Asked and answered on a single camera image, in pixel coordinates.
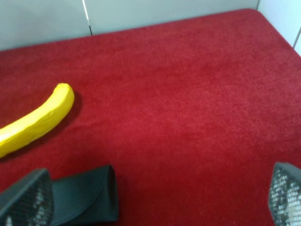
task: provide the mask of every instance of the red felt surface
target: red felt surface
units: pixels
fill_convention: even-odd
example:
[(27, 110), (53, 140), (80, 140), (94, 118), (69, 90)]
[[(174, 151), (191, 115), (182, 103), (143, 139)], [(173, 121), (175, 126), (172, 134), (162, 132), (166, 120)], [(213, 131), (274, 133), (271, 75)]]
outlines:
[(0, 52), (0, 127), (60, 82), (70, 114), (0, 161), (0, 190), (111, 163), (114, 225), (273, 225), (273, 164), (301, 167), (301, 58), (259, 12)]

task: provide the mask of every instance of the yellow banana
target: yellow banana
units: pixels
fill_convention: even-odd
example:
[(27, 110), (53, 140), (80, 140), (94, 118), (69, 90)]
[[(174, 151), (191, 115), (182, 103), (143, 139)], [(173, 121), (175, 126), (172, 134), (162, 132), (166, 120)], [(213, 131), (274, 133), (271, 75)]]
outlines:
[(72, 88), (66, 83), (58, 84), (42, 106), (0, 129), (0, 157), (48, 133), (70, 111), (73, 101)]

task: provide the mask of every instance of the banana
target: banana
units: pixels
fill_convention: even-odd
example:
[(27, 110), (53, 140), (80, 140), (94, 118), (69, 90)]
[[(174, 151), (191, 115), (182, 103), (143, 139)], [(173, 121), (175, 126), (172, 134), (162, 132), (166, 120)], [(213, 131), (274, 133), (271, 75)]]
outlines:
[(48, 133), (70, 111), (73, 101), (72, 88), (66, 83), (58, 84), (43, 105), (0, 129), (0, 157)]

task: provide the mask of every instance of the white panel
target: white panel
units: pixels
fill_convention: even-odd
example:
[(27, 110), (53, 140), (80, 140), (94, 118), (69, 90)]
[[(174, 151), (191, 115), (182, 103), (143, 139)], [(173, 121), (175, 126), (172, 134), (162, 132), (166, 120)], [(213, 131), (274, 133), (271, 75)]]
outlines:
[(258, 10), (293, 46), (301, 26), (301, 0), (261, 0)]
[(298, 39), (297, 45), (295, 47), (295, 50), (297, 51), (297, 53), (299, 53), (299, 55), (301, 56), (301, 36)]
[(258, 0), (86, 0), (93, 33), (256, 8)]
[(89, 34), (82, 0), (0, 0), (0, 49)]

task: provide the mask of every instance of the black mesh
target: black mesh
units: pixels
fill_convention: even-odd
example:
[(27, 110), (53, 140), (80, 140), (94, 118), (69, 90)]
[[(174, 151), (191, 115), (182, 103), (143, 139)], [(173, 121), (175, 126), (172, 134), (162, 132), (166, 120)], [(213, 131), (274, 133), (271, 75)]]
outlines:
[(48, 226), (53, 216), (52, 184), (47, 170), (36, 170), (0, 197), (1, 226)]
[(301, 226), (301, 170), (276, 163), (269, 190), (269, 209), (276, 226)]

